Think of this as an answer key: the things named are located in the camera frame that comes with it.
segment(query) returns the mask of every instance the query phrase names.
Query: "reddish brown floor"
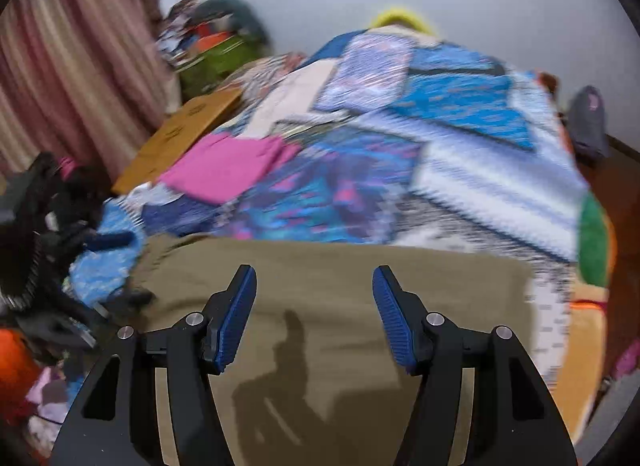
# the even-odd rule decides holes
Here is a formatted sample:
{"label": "reddish brown floor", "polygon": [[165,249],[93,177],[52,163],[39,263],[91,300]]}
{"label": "reddish brown floor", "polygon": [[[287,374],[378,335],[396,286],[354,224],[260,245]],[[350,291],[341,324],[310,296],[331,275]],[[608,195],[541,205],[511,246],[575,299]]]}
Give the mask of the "reddish brown floor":
{"label": "reddish brown floor", "polygon": [[640,335],[640,162],[612,149],[596,169],[581,165],[580,171],[607,211],[618,240],[607,305],[607,374]]}

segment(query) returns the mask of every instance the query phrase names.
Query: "metal screw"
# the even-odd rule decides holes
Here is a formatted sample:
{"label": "metal screw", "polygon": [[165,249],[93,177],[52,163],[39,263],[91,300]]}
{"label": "metal screw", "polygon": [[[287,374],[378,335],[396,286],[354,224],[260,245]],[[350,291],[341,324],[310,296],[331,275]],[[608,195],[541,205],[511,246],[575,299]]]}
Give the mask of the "metal screw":
{"label": "metal screw", "polygon": [[125,325],[124,327],[120,327],[118,331],[118,338],[121,340],[126,340],[127,338],[132,337],[133,335],[133,327],[130,325]]}
{"label": "metal screw", "polygon": [[200,325],[202,323],[202,320],[204,320],[204,316],[200,312],[192,312],[185,319],[187,325],[191,325],[192,327],[194,325]]}
{"label": "metal screw", "polygon": [[509,338],[511,338],[511,336],[513,336],[513,332],[511,331],[511,329],[508,327],[505,327],[504,325],[500,325],[495,330],[495,333],[503,340],[508,340]]}
{"label": "metal screw", "polygon": [[439,312],[430,312],[427,315],[427,323],[434,325],[434,327],[442,325],[444,323],[444,316]]}

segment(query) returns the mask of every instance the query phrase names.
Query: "striped curtain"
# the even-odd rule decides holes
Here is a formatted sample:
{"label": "striped curtain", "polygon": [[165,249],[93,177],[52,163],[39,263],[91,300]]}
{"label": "striped curtain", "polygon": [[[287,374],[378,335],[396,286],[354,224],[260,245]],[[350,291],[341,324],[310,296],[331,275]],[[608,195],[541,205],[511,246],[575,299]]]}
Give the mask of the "striped curtain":
{"label": "striped curtain", "polygon": [[168,108],[158,0],[11,0],[0,16],[0,174],[44,150],[116,178]]}

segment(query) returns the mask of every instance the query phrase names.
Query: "brown cardboard box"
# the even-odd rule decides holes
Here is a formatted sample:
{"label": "brown cardboard box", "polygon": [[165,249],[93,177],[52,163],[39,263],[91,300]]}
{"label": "brown cardboard box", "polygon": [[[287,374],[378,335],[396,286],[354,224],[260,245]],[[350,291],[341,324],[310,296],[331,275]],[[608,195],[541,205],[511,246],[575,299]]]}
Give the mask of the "brown cardboard box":
{"label": "brown cardboard box", "polygon": [[111,191],[127,194],[136,186],[157,179],[200,137],[228,121],[241,96],[239,88],[226,88],[188,100],[140,148]]}

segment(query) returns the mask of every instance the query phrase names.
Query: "pink and white cloth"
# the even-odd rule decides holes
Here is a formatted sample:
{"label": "pink and white cloth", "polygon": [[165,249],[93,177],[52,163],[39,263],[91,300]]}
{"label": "pink and white cloth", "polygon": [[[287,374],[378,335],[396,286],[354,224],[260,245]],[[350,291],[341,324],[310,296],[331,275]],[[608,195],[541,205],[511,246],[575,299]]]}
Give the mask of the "pink and white cloth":
{"label": "pink and white cloth", "polygon": [[300,151],[281,137],[238,139],[212,133],[200,139],[159,180],[194,199],[223,204],[239,197]]}

